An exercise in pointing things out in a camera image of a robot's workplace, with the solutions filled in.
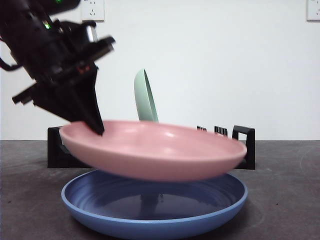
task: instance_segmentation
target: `blue bowl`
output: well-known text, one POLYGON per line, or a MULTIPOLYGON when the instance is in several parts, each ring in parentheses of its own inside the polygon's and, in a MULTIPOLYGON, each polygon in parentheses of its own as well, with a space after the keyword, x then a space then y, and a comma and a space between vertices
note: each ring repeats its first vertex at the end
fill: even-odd
POLYGON ((99 170, 61 192, 72 216, 99 233, 130 240, 173 240, 209 232, 241 209, 246 185, 230 174, 195 182, 152 182, 99 170))

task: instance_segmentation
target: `dark countertop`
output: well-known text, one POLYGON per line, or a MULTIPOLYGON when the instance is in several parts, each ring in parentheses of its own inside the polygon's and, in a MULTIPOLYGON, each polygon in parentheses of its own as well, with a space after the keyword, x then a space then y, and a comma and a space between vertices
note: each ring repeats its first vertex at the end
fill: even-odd
MULTIPOLYGON (((74 220, 60 194, 83 168, 47 168, 46 141, 1 141, 2 240, 115 240, 74 220)), ((231 221, 189 240, 319 240, 320 141, 257 141, 256 170, 231 221)))

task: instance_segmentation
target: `electrical outlet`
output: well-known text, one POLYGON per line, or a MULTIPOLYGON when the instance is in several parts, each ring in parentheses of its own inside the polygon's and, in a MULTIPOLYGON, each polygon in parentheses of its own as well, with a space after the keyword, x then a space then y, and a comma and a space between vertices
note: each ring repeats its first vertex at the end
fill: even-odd
POLYGON ((81 0, 81 17, 83 21, 104 21, 105 0, 81 0))
POLYGON ((320 0, 307 0, 308 21, 320 21, 320 0))

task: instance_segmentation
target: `pink bowl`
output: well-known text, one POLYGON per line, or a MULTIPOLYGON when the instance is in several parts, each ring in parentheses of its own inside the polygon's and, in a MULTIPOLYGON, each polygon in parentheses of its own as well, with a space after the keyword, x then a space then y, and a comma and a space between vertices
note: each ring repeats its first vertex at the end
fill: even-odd
POLYGON ((60 129, 63 144, 80 161, 116 175, 152 181, 195 181, 224 174, 247 153, 234 139, 151 121, 103 121, 97 135, 84 122, 60 129))

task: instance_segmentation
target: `mint green plate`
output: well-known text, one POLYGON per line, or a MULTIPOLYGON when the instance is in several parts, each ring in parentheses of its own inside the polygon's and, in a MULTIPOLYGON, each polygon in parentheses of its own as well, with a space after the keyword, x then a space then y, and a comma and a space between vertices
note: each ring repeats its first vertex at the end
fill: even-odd
POLYGON ((145 69, 141 69, 134 79, 135 105, 140 121, 159 122, 154 97, 145 69))

